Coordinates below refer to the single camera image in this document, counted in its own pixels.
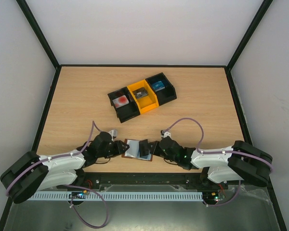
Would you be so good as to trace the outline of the brown leather card holder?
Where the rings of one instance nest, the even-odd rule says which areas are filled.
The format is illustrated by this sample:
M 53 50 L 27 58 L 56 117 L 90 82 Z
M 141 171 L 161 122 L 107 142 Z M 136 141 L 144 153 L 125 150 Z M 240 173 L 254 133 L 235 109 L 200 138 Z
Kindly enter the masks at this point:
M 152 161 L 153 155 L 149 153 L 145 156 L 140 156 L 139 140 L 126 139 L 125 143 L 129 145 L 129 149 L 121 155 L 122 158 L 142 160 L 142 161 Z

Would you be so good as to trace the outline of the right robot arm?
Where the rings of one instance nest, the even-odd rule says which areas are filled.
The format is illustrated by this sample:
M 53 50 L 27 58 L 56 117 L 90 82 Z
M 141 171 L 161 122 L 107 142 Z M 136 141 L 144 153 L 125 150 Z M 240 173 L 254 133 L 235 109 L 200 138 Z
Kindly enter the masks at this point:
M 207 189 L 224 181 L 243 180 L 257 187 L 266 187 L 273 170 L 270 154 L 244 142 L 221 149 L 182 147 L 171 137 L 148 145 L 151 154 L 175 162 L 185 170 L 208 169 L 201 175 Z

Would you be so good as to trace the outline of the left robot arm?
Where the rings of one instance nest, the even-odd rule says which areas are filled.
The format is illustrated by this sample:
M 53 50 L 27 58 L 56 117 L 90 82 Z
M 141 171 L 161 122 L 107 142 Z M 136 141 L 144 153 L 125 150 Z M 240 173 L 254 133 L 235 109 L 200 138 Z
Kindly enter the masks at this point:
M 59 185 L 80 185 L 84 168 L 99 158 L 113 158 L 125 153 L 129 145 L 116 141 L 109 132 L 100 132 L 93 140 L 72 151 L 56 155 L 38 155 L 30 151 L 21 156 L 1 176 L 6 195 L 15 204 L 22 203 L 36 192 Z

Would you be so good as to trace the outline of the red white card stack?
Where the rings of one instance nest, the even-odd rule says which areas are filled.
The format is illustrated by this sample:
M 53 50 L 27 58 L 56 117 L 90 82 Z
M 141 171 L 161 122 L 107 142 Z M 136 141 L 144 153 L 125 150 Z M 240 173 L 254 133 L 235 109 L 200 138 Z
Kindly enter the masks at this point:
M 120 108 L 122 106 L 129 104 L 129 100 L 125 95 L 113 99 L 112 102 L 115 108 Z

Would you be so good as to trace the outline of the blue card stack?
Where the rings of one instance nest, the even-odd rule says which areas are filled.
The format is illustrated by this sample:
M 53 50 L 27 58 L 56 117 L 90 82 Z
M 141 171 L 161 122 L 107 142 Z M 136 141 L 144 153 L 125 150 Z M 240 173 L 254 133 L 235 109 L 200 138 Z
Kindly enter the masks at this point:
M 155 92 L 165 89 L 165 85 L 162 81 L 157 81 L 151 84 L 151 86 Z

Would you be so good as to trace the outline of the yellow middle bin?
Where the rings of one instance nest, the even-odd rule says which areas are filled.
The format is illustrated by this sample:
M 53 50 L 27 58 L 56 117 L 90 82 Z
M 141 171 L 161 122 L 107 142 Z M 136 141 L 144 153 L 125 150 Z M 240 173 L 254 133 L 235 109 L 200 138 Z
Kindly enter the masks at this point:
M 158 98 L 146 80 L 130 84 L 127 88 L 135 100 L 140 114 L 159 107 Z

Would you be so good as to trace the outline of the left black bin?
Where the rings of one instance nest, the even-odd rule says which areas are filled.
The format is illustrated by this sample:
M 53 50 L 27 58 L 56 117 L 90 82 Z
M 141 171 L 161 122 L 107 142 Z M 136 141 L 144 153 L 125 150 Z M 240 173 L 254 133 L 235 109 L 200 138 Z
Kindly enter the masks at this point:
M 109 93 L 108 97 L 120 123 L 140 115 L 138 105 L 127 87 Z

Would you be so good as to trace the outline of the black bin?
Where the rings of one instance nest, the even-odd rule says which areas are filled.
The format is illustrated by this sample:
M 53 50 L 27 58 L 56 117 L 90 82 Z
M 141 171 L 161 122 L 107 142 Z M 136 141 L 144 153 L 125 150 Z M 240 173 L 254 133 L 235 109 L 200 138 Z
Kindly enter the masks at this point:
M 140 115 L 138 105 L 127 87 L 109 93 L 108 97 L 120 123 Z
M 164 73 L 159 73 L 145 79 L 155 93 L 159 106 L 177 99 L 175 87 Z

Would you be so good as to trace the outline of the right black bin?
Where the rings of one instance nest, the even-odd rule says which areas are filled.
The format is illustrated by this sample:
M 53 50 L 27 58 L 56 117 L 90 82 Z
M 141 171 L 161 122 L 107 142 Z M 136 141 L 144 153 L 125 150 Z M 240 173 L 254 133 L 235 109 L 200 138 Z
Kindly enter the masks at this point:
M 159 73 L 145 79 L 155 93 L 159 106 L 177 99 L 175 87 L 164 73 Z

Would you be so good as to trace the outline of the metal sheet front panel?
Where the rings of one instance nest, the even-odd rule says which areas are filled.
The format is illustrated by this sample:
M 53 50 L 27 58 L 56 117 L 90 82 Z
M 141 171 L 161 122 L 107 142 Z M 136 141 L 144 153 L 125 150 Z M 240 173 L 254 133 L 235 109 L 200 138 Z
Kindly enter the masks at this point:
M 12 204 L 6 231 L 277 231 L 267 192 L 231 186 L 215 206 L 203 202 L 30 201 Z M 189 192 L 112 186 L 102 192 Z

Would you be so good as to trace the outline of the black front rail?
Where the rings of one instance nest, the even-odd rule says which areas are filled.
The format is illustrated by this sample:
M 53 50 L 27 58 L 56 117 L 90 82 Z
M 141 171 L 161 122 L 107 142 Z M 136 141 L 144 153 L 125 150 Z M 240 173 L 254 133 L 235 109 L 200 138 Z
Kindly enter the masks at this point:
M 203 173 L 81 173 L 74 182 L 76 186 L 100 189 L 108 185 L 179 185 L 184 189 L 217 191 L 227 189 L 227 183 L 213 183 Z

